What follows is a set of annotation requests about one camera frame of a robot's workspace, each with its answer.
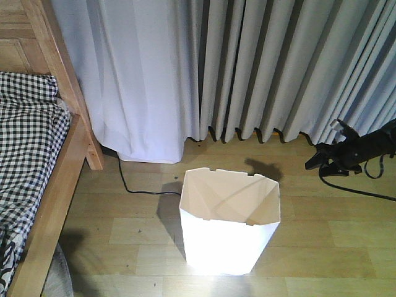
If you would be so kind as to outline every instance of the bed post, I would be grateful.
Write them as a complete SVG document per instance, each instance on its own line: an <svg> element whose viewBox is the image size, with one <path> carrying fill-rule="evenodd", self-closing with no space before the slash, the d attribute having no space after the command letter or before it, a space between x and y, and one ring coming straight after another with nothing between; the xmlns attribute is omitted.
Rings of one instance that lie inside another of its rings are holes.
<svg viewBox="0 0 396 297"><path fill-rule="evenodd" d="M100 145L93 135L87 106L64 43L50 0L21 0L35 32L49 71L55 75L62 99L73 113L79 114L87 131L89 145L86 158L93 170L103 169L104 159Z"/></svg>

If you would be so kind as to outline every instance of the curtain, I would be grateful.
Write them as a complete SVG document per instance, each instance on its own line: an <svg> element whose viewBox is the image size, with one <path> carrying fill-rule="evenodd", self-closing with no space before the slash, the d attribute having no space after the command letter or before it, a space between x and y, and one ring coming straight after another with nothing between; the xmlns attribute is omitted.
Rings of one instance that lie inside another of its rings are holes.
<svg viewBox="0 0 396 297"><path fill-rule="evenodd" d="M177 1L52 1L93 131L122 160L175 163L197 134L187 12Z"/></svg>
<svg viewBox="0 0 396 297"><path fill-rule="evenodd" d="M340 140L396 117L396 0L53 0L98 140L180 161L187 137Z"/></svg>

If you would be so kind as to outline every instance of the power cord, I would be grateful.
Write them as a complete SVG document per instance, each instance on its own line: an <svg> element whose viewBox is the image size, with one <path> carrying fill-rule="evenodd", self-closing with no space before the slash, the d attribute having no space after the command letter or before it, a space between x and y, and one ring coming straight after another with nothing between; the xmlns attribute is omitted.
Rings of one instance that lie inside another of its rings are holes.
<svg viewBox="0 0 396 297"><path fill-rule="evenodd" d="M322 164L321 164L321 167L319 168L319 178L321 179L321 181L322 181L324 184L326 184L326 185L328 185L328 186L330 186L330 187L334 187L334 188L339 189L339 190L343 190L343 191L347 191L347 192L352 192L352 193L357 193L357 194L361 194L361 195L367 195L367 196L378 197L378 198L382 198L382 199L385 199L385 200L391 200L391 201L395 201L395 202L396 202L396 197L391 197L391 196L386 196L386 195L381 195L381 194L376 194L376 193L371 193L371 192L359 191L359 190L356 190L356 189L350 189L350 188L347 188L347 187L341 187L341 186L338 186L338 185L336 185L336 184L331 184L331 183L329 183L329 182L326 181L326 180L323 178L323 176L321 176L321 174L320 174L321 169L322 169L322 167L323 167L324 165L325 165L325 163L322 163Z"/></svg>
<svg viewBox="0 0 396 297"><path fill-rule="evenodd" d="M382 174L384 173L384 155L381 155L381 157L379 158L379 174L377 176L372 176L369 174L369 172L367 171L368 163L369 163L369 160L367 160L366 163L364 164L364 167L363 167L364 173L366 173L366 175L372 179L380 178L382 176Z"/></svg>
<svg viewBox="0 0 396 297"><path fill-rule="evenodd" d="M169 191L169 192L150 192L150 191L132 191L132 190L130 190L130 189L128 188L126 182L125 182L125 178L124 178L124 174L123 174L123 169L121 168L121 160L119 159L118 156L117 156L117 159L118 159L119 174L121 175L121 179L122 179L122 181L123 181L124 188L125 188L125 190L126 190L128 193L131 193L131 194L148 194L148 195L168 195L168 194L174 194L174 195L179 195L179 196L181 196L180 193L178 193L178 192L172 192L172 191Z"/></svg>

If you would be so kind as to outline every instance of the black and white checkered fabric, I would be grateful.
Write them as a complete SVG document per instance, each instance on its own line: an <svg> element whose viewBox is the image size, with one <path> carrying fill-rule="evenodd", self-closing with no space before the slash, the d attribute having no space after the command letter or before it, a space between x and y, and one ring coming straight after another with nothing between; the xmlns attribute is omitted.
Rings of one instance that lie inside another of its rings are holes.
<svg viewBox="0 0 396 297"><path fill-rule="evenodd" d="M50 75L0 72L0 296L24 250L69 128Z"/></svg>

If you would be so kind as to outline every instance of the wooden bed frame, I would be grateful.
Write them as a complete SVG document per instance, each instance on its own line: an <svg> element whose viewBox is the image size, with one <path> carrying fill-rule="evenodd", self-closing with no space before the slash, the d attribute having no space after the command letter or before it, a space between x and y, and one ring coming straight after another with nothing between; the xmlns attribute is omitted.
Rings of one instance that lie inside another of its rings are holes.
<svg viewBox="0 0 396 297"><path fill-rule="evenodd" d="M52 74L74 115L7 297L41 295L85 158L103 169L87 107L50 0L0 0L0 71Z"/></svg>

